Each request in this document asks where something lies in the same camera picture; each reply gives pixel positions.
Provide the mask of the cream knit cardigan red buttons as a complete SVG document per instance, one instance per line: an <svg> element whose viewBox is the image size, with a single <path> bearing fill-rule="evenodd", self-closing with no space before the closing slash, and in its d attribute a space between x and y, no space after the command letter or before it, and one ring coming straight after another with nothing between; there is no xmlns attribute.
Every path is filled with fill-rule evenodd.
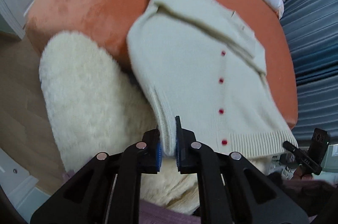
<svg viewBox="0 0 338 224"><path fill-rule="evenodd" d="M263 158L296 142L271 95L265 49L237 13L216 0L150 0L127 46L165 155L176 150L176 116L223 154Z"/></svg>

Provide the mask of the cream fluffy rug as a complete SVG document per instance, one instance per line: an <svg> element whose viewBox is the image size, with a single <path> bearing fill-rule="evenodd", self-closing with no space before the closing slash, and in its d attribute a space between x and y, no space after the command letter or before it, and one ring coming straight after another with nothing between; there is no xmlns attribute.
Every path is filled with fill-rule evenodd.
<svg viewBox="0 0 338 224"><path fill-rule="evenodd" d="M60 32L42 52L39 76L65 171L78 172L99 152L123 152L156 128L141 90L96 42Z"/></svg>

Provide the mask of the blue grey pleated curtain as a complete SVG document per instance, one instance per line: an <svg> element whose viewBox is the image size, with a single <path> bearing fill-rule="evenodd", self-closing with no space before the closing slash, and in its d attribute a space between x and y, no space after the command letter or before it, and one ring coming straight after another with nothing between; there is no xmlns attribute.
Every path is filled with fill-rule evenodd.
<svg viewBox="0 0 338 224"><path fill-rule="evenodd" d="M337 138L337 0L287 0L280 21L296 75L298 121L309 141L315 128Z"/></svg>

